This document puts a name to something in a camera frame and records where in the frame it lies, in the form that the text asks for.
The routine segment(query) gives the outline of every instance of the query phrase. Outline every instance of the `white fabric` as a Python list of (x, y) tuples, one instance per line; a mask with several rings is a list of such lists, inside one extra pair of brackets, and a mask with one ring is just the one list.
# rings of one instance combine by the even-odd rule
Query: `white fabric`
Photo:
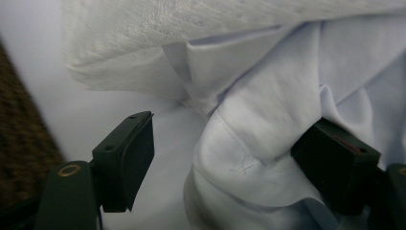
[(185, 184), (193, 228), (336, 229), (289, 150), (324, 116), (381, 167), (405, 162), (405, 6), (70, 1), (66, 61), (91, 89), (166, 95), (208, 119)]

